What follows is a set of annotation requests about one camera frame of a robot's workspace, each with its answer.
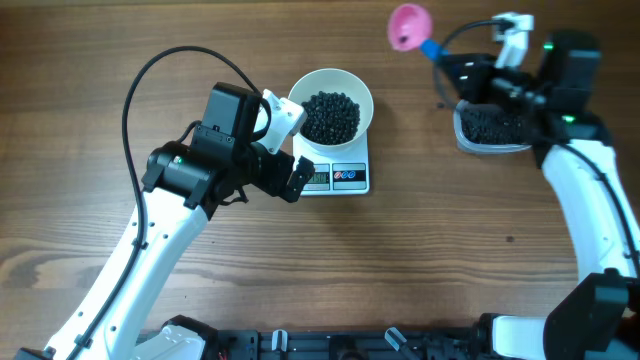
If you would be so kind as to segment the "black beans in bowl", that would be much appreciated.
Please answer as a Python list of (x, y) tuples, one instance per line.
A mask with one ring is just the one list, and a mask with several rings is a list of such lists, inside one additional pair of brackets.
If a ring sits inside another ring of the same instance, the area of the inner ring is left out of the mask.
[(300, 133), (320, 145), (341, 145), (355, 138), (360, 124), (360, 106), (345, 93), (312, 95), (302, 103), (307, 114)]

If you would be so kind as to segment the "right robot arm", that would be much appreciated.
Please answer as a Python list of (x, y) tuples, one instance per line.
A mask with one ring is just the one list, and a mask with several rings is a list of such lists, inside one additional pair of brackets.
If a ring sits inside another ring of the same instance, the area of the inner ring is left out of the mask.
[(510, 359), (635, 359), (639, 355), (639, 225), (618, 176), (612, 138), (587, 108), (601, 60), (597, 39), (557, 30), (541, 66), (519, 68), (528, 35), (495, 24), (498, 56), (435, 50), (434, 73), (459, 97), (495, 105), (522, 123), (522, 137), (551, 185), (576, 256), (579, 282), (542, 318), (488, 314), (476, 354)]

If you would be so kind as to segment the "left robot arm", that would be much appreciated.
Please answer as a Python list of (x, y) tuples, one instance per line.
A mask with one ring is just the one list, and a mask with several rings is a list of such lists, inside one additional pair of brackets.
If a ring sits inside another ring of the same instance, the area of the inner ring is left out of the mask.
[(299, 199), (313, 163), (280, 148), (306, 117), (270, 91), (216, 84), (202, 120), (185, 132), (191, 142), (170, 141), (149, 156), (130, 223), (75, 314), (44, 349), (21, 348), (17, 358), (217, 358), (216, 329), (185, 316), (138, 337), (176, 263), (219, 207), (245, 201), (246, 185)]

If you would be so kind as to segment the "pink scoop blue handle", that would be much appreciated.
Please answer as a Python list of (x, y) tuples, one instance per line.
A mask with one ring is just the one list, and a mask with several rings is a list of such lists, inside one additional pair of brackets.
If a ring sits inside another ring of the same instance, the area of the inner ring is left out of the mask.
[(438, 55), (449, 52), (431, 39), (434, 22), (429, 11), (421, 5), (405, 3), (391, 14), (387, 25), (387, 38), (393, 50), (398, 52), (420, 51), (435, 62)]

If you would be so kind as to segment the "black beans in container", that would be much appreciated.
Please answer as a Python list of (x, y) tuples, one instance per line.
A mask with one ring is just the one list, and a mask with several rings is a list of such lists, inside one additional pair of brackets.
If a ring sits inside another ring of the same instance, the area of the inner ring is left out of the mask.
[(472, 143), (523, 144), (521, 120), (498, 110), (465, 108), (458, 112), (462, 133)]

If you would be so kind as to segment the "white round bowl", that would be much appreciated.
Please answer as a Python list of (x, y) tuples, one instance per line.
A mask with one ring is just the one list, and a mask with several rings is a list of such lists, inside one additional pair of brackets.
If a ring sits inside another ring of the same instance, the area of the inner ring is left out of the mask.
[(323, 91), (326, 93), (345, 93), (360, 106), (360, 124), (355, 138), (341, 145), (320, 145), (307, 140), (312, 146), (321, 150), (329, 150), (330, 146), (344, 148), (345, 144), (351, 145), (367, 130), (374, 115), (373, 96), (366, 84), (356, 75), (342, 69), (324, 68), (312, 71), (300, 78), (291, 88), (288, 99), (302, 106), (312, 95)]

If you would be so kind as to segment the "white digital kitchen scale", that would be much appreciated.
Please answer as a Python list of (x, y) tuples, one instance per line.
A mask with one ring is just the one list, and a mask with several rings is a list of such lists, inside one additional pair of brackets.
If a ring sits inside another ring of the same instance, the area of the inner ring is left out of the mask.
[(302, 196), (364, 195), (370, 190), (370, 167), (367, 133), (344, 148), (330, 146), (321, 150), (301, 135), (293, 139), (296, 158), (304, 157), (314, 164), (315, 172), (304, 186)]

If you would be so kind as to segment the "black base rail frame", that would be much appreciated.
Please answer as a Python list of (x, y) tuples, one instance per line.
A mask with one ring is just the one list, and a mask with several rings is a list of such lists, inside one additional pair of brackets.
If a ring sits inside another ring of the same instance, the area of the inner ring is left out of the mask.
[(377, 331), (219, 330), (178, 315), (132, 358), (213, 360), (543, 359), (544, 320), (484, 314), (471, 327)]

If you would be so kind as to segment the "clear plastic bean container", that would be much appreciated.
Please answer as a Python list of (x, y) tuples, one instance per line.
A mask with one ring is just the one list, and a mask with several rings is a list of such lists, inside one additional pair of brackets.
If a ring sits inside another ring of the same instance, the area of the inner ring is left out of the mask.
[(462, 133), (461, 128), (461, 120), (458, 112), (465, 108), (472, 109), (481, 109), (481, 110), (498, 110), (504, 112), (496, 105), (490, 104), (471, 104), (468, 101), (461, 100), (453, 113), (453, 125), (454, 125), (454, 133), (457, 140), (457, 145), (460, 150), (466, 153), (474, 154), (474, 155), (503, 155), (510, 153), (522, 152), (525, 150), (529, 150), (530, 146), (526, 144), (512, 144), (512, 145), (484, 145), (484, 144), (476, 144), (472, 143), (466, 139), (464, 134)]

